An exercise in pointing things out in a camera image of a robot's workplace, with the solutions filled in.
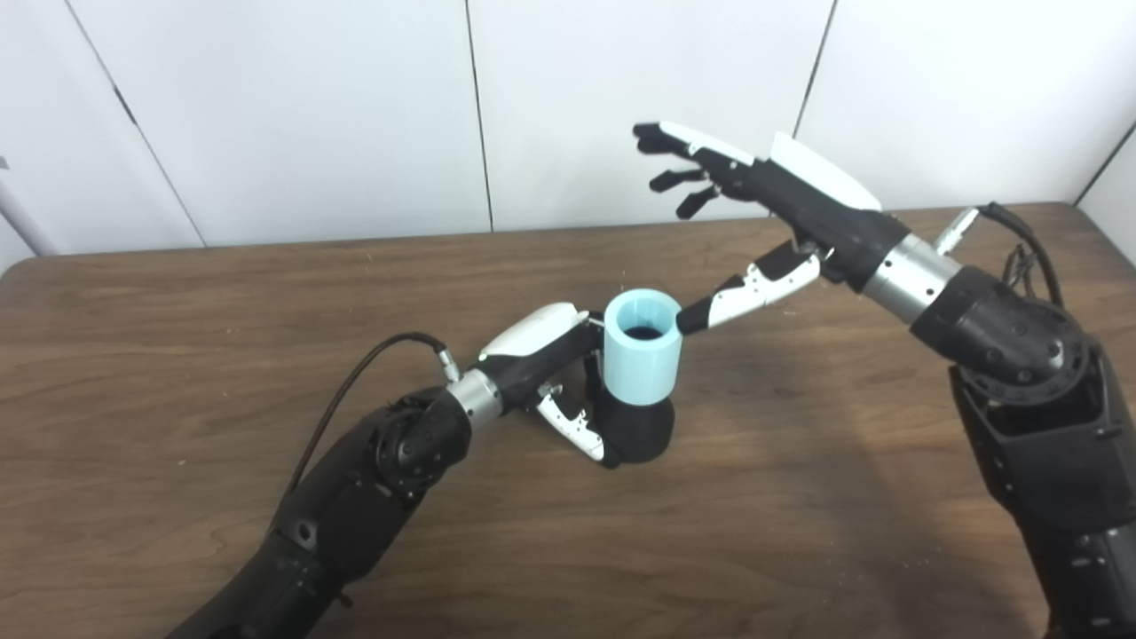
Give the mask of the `white and black left hand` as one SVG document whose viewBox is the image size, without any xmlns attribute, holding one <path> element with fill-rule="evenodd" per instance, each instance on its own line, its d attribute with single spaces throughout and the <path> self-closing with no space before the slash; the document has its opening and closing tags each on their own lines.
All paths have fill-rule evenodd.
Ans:
<svg viewBox="0 0 1136 639">
<path fill-rule="evenodd" d="M 603 339 L 600 312 L 586 312 L 573 302 L 548 304 L 496 335 L 482 349 L 471 370 L 483 374 L 493 388 L 499 416 L 536 410 L 591 460 L 604 468 L 619 468 L 623 460 L 600 429 L 600 400 L 607 391 L 601 372 Z M 573 400 L 553 382 L 576 360 L 583 365 L 588 407 Z"/>
</svg>

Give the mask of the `white and black right hand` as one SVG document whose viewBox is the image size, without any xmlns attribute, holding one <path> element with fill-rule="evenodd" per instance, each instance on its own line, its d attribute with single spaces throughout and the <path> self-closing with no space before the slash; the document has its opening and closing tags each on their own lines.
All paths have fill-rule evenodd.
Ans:
<svg viewBox="0 0 1136 639">
<path fill-rule="evenodd" d="M 638 122 L 633 127 L 641 153 L 673 153 L 693 161 L 692 171 L 665 171 L 650 182 L 654 193 L 705 181 L 676 215 L 690 221 L 705 204 L 725 197 L 754 202 L 787 223 L 793 236 L 727 279 L 713 294 L 676 315 L 683 335 L 718 327 L 795 294 L 816 279 L 845 282 L 863 291 L 908 229 L 885 215 L 854 179 L 784 134 L 767 158 L 676 122 Z"/>
</svg>

